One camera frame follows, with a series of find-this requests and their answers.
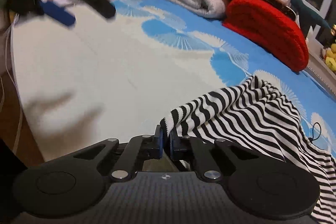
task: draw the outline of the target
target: blue patterned sheet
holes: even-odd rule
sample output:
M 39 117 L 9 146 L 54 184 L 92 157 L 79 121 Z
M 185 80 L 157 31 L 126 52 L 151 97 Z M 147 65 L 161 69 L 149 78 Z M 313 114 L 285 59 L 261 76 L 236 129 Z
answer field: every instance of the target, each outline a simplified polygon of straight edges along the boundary
M 321 137 L 314 144 L 336 157 L 336 102 L 307 73 L 294 73 L 258 45 L 222 27 L 220 21 L 206 20 L 166 0 L 113 2 L 120 15 L 146 18 L 142 30 L 158 43 L 181 51 L 212 51 L 209 61 L 223 86 L 238 85 L 254 74 L 272 83 L 300 111 L 307 137 L 312 137 L 313 124 L 320 123 Z M 317 126 L 314 137 L 318 134 Z

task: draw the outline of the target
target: wooden floor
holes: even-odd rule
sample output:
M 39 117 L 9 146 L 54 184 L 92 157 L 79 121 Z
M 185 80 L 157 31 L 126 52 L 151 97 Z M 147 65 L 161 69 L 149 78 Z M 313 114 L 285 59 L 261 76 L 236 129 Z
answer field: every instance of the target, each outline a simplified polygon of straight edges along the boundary
M 5 101 L 0 113 L 0 138 L 3 139 L 10 149 L 13 149 L 20 117 L 20 104 L 16 88 L 8 74 L 4 73 L 1 78 L 5 92 Z M 26 166 L 34 166 L 44 162 L 25 117 L 22 121 L 16 156 Z

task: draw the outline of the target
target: red folded blanket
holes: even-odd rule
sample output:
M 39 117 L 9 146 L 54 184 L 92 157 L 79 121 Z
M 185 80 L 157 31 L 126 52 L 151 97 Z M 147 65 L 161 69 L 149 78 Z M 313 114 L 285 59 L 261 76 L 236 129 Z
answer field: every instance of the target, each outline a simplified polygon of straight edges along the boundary
M 233 0 L 223 26 L 271 52 L 293 71 L 308 65 L 309 53 L 299 26 L 263 0 Z

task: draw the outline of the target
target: white cable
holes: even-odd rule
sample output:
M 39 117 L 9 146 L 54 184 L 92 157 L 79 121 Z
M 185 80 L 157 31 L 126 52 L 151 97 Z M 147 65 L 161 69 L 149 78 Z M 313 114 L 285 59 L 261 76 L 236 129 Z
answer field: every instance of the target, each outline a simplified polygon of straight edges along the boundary
M 0 102 L 0 112 L 2 111 L 3 104 L 5 103 L 5 90 L 3 89 L 2 77 L 0 76 L 1 87 L 2 87 L 2 97 Z
M 9 73 L 8 67 L 7 67 L 7 44 L 8 44 L 8 38 L 9 35 L 11 34 L 11 32 L 13 31 L 14 25 L 16 24 L 16 22 L 18 21 L 18 15 L 16 14 L 13 20 L 13 23 L 8 27 L 8 29 L 5 31 L 5 35 L 6 35 L 6 46 L 5 46 L 5 66 L 6 66 L 6 70 L 8 73 L 9 78 L 11 79 L 15 89 L 16 89 L 16 93 L 18 96 L 18 90 L 17 90 L 17 86 L 11 76 L 11 74 Z M 22 107 L 21 107 L 21 103 L 19 101 L 19 105 L 20 105 L 20 117 L 19 117 L 19 123 L 17 125 L 17 131 L 16 131 L 16 136 L 15 136 L 15 141 L 14 141 L 14 146 L 13 146 L 13 153 L 14 155 L 16 155 L 17 152 L 17 148 L 19 146 L 19 140 L 20 140 L 20 134 L 21 134 L 21 127 L 22 127 L 22 119 L 23 119 L 23 113 L 22 113 Z

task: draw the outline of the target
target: mattress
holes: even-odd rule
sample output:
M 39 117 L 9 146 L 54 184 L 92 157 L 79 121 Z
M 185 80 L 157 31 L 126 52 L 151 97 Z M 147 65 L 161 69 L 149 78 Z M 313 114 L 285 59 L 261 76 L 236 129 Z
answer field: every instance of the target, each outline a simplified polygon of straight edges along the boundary
M 198 74 L 204 81 L 216 82 L 219 78 L 219 88 L 238 85 L 249 75 L 258 75 L 272 83 L 299 110 L 307 137 L 312 137 L 316 122 L 321 125 L 321 136 L 314 145 L 336 156 L 336 102 L 308 73 L 293 72 L 258 45 L 222 27 L 219 20 L 203 19 L 168 1 L 116 0 L 114 4 L 119 14 L 142 18 L 142 31 L 158 43 L 202 57 L 207 52 L 207 65 L 204 61 L 179 61 L 181 69 Z M 315 125 L 314 138 L 319 132 Z
M 294 73 L 219 20 L 169 1 L 112 2 L 112 21 L 80 4 L 69 8 L 77 20 L 72 29 L 47 17 L 14 28 L 20 100 L 46 160 L 111 137 L 128 142 L 153 134 L 171 109 L 250 75 L 292 101 L 308 137 L 318 122 L 314 144 L 336 156 L 336 102 L 308 73 Z M 39 115 L 36 104 L 44 107 Z

